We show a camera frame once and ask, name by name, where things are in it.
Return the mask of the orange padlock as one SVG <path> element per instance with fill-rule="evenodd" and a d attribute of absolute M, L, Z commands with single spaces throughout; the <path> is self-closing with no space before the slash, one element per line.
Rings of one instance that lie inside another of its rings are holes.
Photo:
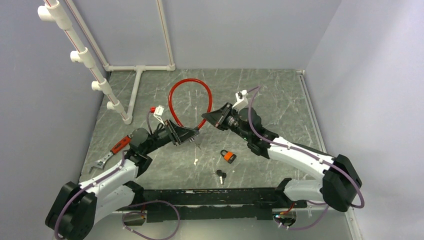
<path fill-rule="evenodd" d="M 234 162 L 234 160 L 237 158 L 237 156 L 233 152 L 227 151 L 225 149 L 220 151 L 220 155 L 229 164 L 232 164 Z"/>

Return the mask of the red cable lock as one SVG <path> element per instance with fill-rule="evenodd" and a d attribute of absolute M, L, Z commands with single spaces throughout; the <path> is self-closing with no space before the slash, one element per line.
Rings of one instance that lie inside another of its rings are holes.
<path fill-rule="evenodd" d="M 178 126 L 200 130 L 206 123 L 201 115 L 212 110 L 213 94 L 204 81 L 185 78 L 171 87 L 167 105 Z"/>

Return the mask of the black-headed keys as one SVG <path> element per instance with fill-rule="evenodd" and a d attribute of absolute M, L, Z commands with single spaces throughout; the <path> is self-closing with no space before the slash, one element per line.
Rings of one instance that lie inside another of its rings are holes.
<path fill-rule="evenodd" d="M 215 172 L 211 172 L 211 175 L 216 175 L 219 178 L 219 182 L 221 185 L 224 185 L 227 174 L 223 172 L 221 169 L 216 170 Z"/>

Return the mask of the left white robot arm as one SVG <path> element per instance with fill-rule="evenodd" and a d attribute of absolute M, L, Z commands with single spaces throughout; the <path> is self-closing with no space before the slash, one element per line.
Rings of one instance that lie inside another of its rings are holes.
<path fill-rule="evenodd" d="M 83 240 L 93 226 L 112 212 L 144 203 L 143 187 L 135 183 L 152 163 L 151 152 L 172 143 L 181 145 L 199 134 L 199 128 L 179 126 L 168 119 L 155 132 L 137 128 L 129 135 L 129 149 L 121 160 L 82 183 L 72 181 L 60 189 L 45 225 L 57 240 Z"/>

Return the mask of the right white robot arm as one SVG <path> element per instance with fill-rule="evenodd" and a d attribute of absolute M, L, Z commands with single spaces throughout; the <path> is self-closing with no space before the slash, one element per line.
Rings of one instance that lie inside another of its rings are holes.
<path fill-rule="evenodd" d="M 280 207 L 287 208 L 295 201 L 320 201 L 334 210 L 347 212 L 355 207 L 355 197 L 360 198 L 358 208 L 364 207 L 360 192 L 363 184 L 347 156 L 332 156 L 284 139 L 263 127 L 262 118 L 253 108 L 235 110 L 232 104 L 226 103 L 201 116 L 215 128 L 240 136 L 255 155 L 291 165 L 312 177 L 311 180 L 283 180 L 281 190 L 275 194 Z"/>

